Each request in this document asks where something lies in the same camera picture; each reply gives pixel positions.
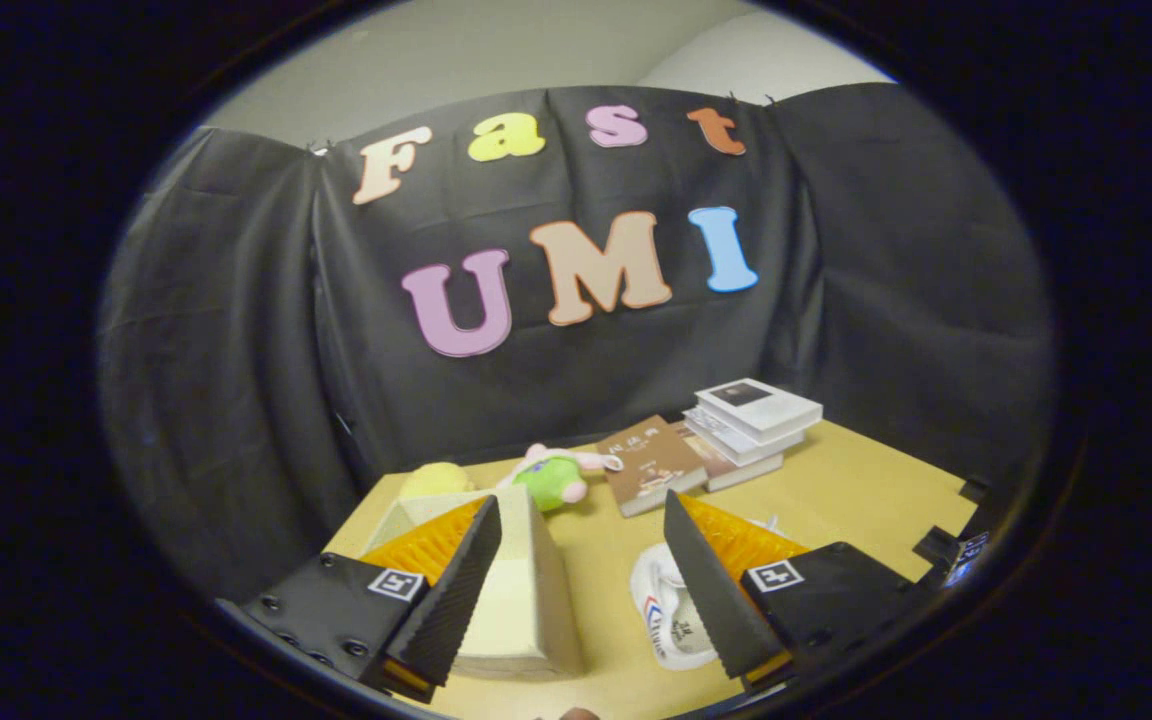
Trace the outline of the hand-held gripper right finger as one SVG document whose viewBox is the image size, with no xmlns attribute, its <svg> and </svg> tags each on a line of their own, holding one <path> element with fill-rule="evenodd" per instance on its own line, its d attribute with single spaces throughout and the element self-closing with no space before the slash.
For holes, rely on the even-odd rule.
<svg viewBox="0 0 1152 720">
<path fill-rule="evenodd" d="M 748 691 L 831 674 L 922 609 L 922 585 L 854 544 L 805 550 L 675 491 L 664 538 L 719 662 Z"/>
</svg>

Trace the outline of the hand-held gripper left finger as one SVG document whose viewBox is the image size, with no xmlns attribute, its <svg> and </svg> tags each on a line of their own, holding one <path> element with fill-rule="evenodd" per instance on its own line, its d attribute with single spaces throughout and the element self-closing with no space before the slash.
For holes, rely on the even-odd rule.
<svg viewBox="0 0 1152 720">
<path fill-rule="evenodd" d="M 426 705 L 447 683 L 500 539 L 498 498 L 475 498 L 361 559 L 321 552 L 219 611 L 342 700 Z"/>
</svg>

